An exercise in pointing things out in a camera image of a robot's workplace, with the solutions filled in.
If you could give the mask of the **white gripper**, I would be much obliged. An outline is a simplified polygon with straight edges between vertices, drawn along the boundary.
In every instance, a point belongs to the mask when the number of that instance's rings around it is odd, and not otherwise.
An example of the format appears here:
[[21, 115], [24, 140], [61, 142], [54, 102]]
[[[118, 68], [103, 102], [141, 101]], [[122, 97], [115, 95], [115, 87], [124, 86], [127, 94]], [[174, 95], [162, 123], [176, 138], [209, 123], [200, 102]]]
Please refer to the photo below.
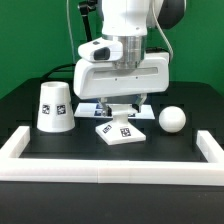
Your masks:
[[133, 108], [140, 113], [146, 93], [163, 92], [169, 85], [169, 54], [149, 53], [134, 69], [117, 69], [112, 62], [78, 61], [74, 73], [74, 92], [80, 99], [101, 98], [102, 114], [111, 115], [105, 97], [138, 94]]

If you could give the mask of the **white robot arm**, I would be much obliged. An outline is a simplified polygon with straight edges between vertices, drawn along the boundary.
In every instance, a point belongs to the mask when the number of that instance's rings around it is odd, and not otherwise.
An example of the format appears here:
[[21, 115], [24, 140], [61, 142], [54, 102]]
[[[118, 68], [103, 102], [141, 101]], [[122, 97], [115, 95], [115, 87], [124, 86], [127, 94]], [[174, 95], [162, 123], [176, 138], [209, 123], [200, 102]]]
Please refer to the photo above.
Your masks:
[[184, 16], [186, 0], [98, 0], [102, 36], [78, 48], [74, 92], [96, 98], [105, 116], [115, 109], [109, 97], [137, 95], [138, 110], [151, 92], [169, 85], [171, 49], [146, 48], [147, 30], [174, 27]]

